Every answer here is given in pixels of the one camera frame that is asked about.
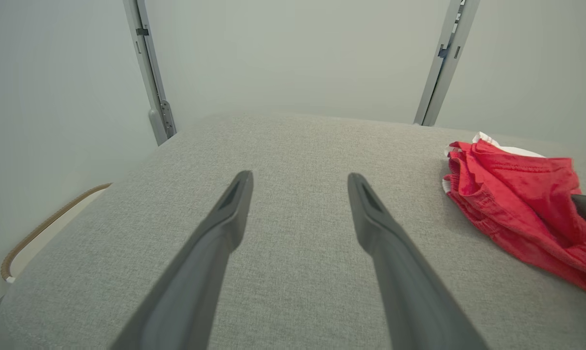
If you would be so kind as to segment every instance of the red cloth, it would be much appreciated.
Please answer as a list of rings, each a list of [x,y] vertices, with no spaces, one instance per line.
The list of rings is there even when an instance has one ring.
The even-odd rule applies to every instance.
[[[444,180],[464,215],[521,261],[586,290],[586,221],[571,200],[581,193],[571,159],[512,155],[483,140],[451,146]]]

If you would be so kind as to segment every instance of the brown braided cord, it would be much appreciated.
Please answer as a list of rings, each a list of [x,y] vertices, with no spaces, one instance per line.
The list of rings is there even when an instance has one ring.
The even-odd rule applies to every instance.
[[[53,215],[51,215],[51,217],[49,217],[47,220],[43,221],[42,224],[38,225],[37,228],[35,228],[31,233],[29,233],[29,235],[27,235],[27,237],[25,237],[23,239],[23,241],[20,241],[19,244],[17,244],[17,246],[15,246],[15,248],[13,248],[13,250],[11,250],[8,255],[6,255],[6,258],[4,258],[4,261],[1,263],[1,277],[4,280],[7,280],[8,277],[11,277],[12,275],[10,274],[10,264],[13,263],[13,259],[15,259],[15,257],[17,256],[17,254],[23,249],[25,248],[25,246],[31,242],[33,239],[36,238],[36,236],[38,236],[42,231],[45,230],[45,228],[48,228],[49,225],[53,224],[54,221],[56,221],[60,216],[64,215],[64,213],[66,213],[69,209],[73,208],[74,206],[77,205],[77,203],[83,201],[86,197],[88,197],[89,195],[98,192],[102,189],[106,189],[109,187],[109,185],[111,185],[111,183],[109,184],[104,184],[104,185],[100,185],[97,186],[95,188],[91,188],[88,191],[82,193],[81,195],[79,195],[79,197],[73,199],[72,201],[70,201],[68,204],[66,204],[65,206],[63,206],[60,210],[58,210],[57,212],[55,212]]]

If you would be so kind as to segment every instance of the red garment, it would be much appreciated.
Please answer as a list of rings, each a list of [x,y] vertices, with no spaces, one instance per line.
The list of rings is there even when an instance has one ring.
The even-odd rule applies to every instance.
[[[571,200],[581,193],[571,159],[512,155],[483,140],[451,146],[444,180],[464,215],[521,261],[586,290],[586,221]]]

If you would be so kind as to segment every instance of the white wall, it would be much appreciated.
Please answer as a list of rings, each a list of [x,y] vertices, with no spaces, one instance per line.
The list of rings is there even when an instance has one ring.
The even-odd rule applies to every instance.
[[[482,0],[436,126],[586,148],[586,0]]]
[[[449,0],[146,0],[177,128],[276,110],[411,123]]]
[[[0,264],[155,149],[133,44],[121,0],[0,0]]]

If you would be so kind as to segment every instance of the gray fabric surface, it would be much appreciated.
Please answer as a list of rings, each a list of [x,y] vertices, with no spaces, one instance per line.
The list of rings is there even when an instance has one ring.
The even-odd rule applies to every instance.
[[[0,308],[5,346],[106,346],[240,170],[255,175],[214,348],[386,348],[346,177],[362,173],[491,348],[586,349],[586,293],[521,263],[444,194],[444,147],[473,131],[299,115],[210,117],[161,146],[26,267]],[[586,155],[493,135],[547,157]]]

